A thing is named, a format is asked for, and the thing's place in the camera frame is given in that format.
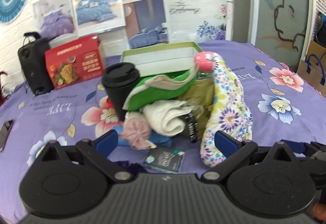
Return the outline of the floral fabric pouch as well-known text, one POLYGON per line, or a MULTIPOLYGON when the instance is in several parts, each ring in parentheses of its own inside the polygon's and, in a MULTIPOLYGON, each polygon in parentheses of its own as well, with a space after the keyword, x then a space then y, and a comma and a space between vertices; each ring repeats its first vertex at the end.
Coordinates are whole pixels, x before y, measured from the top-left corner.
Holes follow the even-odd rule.
POLYGON ((222 131, 239 142, 252 139, 252 114, 244 100, 243 85, 238 76, 217 53, 210 53, 214 97, 210 118, 200 145, 202 162, 215 167, 226 159, 216 147, 216 132, 222 131))

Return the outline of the pink knitted cloth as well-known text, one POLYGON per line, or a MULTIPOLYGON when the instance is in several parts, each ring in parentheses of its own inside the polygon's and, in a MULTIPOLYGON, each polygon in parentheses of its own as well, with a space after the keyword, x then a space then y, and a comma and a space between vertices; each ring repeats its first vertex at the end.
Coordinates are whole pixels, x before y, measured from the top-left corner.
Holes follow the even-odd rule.
POLYGON ((131 111, 126 113, 120 138, 128 142, 134 149, 148 149, 151 147, 149 141, 151 132, 152 129, 144 115, 137 111, 131 111))

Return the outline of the blue yarn bundle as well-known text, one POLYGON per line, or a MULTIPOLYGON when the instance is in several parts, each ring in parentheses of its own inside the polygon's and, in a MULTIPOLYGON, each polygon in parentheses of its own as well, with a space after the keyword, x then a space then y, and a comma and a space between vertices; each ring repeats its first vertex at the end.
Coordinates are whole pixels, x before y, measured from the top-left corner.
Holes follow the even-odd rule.
MULTIPOLYGON (((118 133, 118 146, 129 146, 129 143, 126 140, 123 140, 120 138, 120 133, 123 130, 123 127, 121 125, 112 127, 113 130, 115 130, 118 133)), ((156 144, 157 146, 165 146, 165 147, 171 147, 172 146, 172 139, 170 137, 162 136, 155 131, 152 131, 151 137, 149 140, 156 144)))

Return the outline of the olive mesh bath pouf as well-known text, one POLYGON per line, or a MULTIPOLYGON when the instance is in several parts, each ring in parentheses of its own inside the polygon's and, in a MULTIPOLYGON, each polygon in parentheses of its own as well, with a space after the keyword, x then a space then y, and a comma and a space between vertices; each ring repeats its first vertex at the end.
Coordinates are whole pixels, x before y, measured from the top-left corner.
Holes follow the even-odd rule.
POLYGON ((213 108, 214 81, 212 79, 197 79, 187 91, 178 96, 178 100, 193 105, 193 115, 198 123, 198 139, 204 135, 206 125, 213 108))

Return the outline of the dark packaged item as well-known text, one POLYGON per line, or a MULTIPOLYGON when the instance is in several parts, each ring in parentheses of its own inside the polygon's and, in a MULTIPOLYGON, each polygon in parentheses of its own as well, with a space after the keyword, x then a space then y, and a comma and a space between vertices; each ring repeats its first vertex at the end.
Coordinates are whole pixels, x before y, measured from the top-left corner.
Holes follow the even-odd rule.
POLYGON ((147 152, 143 166, 156 172, 178 174, 184 157, 185 152, 183 150, 159 146, 147 152))

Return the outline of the white fluffy towel roll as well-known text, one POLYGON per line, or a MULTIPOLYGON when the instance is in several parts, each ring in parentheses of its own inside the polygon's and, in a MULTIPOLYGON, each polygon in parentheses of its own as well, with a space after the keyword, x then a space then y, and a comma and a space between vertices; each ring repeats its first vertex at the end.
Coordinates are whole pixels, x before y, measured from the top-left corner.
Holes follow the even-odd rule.
POLYGON ((162 136, 173 137, 185 129, 180 117, 189 114, 193 105, 180 100, 157 100, 142 107, 150 127, 162 136))

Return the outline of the green felt pouch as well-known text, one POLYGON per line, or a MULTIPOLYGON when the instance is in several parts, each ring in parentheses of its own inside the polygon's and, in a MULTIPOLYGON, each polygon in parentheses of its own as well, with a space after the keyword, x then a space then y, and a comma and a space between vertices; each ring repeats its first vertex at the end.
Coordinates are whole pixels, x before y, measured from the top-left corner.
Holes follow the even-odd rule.
POLYGON ((123 110, 137 111, 157 100, 168 100, 182 95, 194 85, 198 70, 199 63, 195 62, 188 71, 175 78, 170 78, 168 75, 145 78, 129 93, 123 110))

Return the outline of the dark purple scrunchie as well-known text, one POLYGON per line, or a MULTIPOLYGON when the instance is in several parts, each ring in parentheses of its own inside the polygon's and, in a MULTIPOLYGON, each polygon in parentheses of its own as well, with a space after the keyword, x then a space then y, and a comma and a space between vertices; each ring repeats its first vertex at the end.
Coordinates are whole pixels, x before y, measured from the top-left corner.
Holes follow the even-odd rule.
POLYGON ((131 163, 129 161, 116 161, 114 164, 127 170, 133 176, 137 176, 139 173, 147 173, 147 170, 139 163, 131 163))

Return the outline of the black lidded travel cup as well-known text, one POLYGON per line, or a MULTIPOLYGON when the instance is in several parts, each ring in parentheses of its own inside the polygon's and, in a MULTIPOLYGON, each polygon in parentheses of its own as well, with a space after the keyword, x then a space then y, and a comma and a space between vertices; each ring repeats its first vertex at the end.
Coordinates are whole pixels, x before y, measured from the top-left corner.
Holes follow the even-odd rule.
POLYGON ((110 65, 103 71, 102 85, 121 121, 124 121, 127 112, 123 105, 139 79, 138 69, 130 62, 110 65))

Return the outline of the brown paper shopping bag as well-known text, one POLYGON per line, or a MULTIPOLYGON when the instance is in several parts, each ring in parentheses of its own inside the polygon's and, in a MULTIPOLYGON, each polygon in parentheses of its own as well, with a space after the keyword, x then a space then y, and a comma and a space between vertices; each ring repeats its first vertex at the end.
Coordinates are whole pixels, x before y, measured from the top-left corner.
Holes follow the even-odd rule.
POLYGON ((325 47, 312 41, 297 73, 325 97, 325 47))

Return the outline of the red cracker box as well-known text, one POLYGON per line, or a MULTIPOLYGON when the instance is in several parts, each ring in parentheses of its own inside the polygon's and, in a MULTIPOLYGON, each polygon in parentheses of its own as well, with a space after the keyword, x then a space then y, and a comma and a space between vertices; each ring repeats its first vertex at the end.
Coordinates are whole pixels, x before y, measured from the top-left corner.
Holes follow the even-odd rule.
POLYGON ((46 51, 45 62, 55 89, 101 77, 105 69, 103 47, 96 34, 46 51))

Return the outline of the black smartphone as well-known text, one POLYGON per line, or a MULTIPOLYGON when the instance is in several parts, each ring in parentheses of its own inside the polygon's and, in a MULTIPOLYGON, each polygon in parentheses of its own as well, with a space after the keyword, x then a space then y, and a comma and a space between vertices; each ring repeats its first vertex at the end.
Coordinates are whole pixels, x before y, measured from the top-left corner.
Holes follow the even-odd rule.
POLYGON ((13 123, 14 123, 13 120, 8 120, 8 121, 5 121, 1 127, 1 130, 0 130, 0 151, 1 152, 5 148, 5 145, 8 140, 9 133, 11 131, 13 123))

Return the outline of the glass jar pink lid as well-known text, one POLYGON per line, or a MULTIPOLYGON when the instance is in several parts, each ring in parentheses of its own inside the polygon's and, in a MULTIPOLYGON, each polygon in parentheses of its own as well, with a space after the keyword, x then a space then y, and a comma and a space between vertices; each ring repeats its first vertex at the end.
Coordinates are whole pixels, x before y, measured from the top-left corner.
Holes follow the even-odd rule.
POLYGON ((197 53, 194 56, 194 62, 198 63, 198 69, 202 72, 212 72, 213 71, 213 61, 215 55, 213 52, 210 51, 203 51, 197 53))

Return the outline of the dark red feather decoration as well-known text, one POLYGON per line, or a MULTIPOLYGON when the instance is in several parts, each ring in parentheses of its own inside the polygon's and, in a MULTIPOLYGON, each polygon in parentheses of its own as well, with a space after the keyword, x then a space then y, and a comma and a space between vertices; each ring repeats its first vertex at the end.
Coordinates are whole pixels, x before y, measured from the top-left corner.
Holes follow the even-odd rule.
POLYGON ((0 81, 0 106, 2 106, 7 100, 8 98, 11 96, 10 92, 6 92, 5 90, 5 85, 2 84, 2 82, 0 81))

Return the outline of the green cardboard box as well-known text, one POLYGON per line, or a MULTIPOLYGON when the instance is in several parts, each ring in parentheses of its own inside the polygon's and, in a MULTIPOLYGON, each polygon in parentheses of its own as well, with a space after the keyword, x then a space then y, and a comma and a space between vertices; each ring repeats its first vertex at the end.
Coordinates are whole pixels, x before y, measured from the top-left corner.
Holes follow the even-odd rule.
POLYGON ((120 61, 134 64, 140 76, 147 77, 187 71, 202 51, 195 42, 160 44, 124 51, 120 61))

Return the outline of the black portable speaker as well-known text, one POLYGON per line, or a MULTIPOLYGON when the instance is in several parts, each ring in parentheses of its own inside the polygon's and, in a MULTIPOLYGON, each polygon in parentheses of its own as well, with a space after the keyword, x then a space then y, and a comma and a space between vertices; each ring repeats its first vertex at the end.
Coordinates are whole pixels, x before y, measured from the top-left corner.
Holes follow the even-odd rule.
POLYGON ((18 49, 18 58, 22 72, 34 95, 51 92, 54 85, 47 72, 45 52, 50 50, 49 40, 42 38, 38 32, 24 33, 24 37, 33 37, 33 41, 18 49))

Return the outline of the dark blue bedding poster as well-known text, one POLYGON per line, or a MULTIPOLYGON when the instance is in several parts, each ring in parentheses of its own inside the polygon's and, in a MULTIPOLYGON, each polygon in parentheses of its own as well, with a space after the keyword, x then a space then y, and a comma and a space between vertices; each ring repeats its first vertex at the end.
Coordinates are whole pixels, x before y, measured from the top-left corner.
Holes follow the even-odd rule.
POLYGON ((131 49, 169 42, 169 24, 164 0, 136 0, 125 3, 124 15, 131 49))

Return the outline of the purple bedding poster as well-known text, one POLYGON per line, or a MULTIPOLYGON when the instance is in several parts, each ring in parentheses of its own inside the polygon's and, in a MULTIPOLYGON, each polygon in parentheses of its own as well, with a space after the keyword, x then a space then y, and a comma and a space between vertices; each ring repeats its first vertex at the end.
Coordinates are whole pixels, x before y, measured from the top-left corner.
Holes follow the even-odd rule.
POLYGON ((38 0, 33 3, 37 32, 53 40, 76 34, 72 0, 38 0))

